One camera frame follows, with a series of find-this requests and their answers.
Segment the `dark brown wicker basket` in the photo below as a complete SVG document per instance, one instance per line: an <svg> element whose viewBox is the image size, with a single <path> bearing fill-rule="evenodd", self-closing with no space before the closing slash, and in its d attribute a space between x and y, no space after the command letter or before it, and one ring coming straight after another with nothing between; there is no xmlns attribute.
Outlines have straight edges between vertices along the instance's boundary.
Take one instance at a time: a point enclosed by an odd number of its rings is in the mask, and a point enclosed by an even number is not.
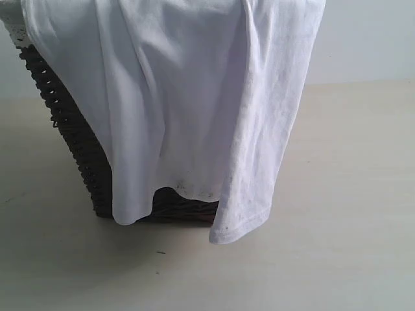
<svg viewBox="0 0 415 311"><path fill-rule="evenodd" d="M41 98L50 109L53 126L73 155L95 214L111 219L112 171L95 134L69 91L36 48L33 45L20 48L19 57L25 61ZM174 189L165 187L155 192L152 213L142 218L142 222L211 226L217 206L216 202L185 199Z"/></svg>

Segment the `white t-shirt red lettering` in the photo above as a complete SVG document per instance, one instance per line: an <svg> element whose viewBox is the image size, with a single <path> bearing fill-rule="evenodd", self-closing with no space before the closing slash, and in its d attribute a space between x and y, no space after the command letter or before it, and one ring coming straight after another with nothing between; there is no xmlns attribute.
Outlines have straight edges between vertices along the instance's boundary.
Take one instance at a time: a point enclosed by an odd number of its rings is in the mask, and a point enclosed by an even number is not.
<svg viewBox="0 0 415 311"><path fill-rule="evenodd" d="M22 1L27 34L112 168L112 212L162 187L217 202L229 244L263 225L324 1Z"/></svg>

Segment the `cream lace-trimmed cloth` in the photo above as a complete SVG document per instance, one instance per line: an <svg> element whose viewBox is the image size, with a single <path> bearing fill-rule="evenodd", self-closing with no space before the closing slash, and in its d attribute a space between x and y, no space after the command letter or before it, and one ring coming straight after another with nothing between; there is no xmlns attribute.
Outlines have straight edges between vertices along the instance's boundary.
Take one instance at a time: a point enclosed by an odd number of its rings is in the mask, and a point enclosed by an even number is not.
<svg viewBox="0 0 415 311"><path fill-rule="evenodd" d="M32 42L27 35L21 1L1 0L0 14L1 21L8 31L14 45L18 49L29 48L32 45Z"/></svg>

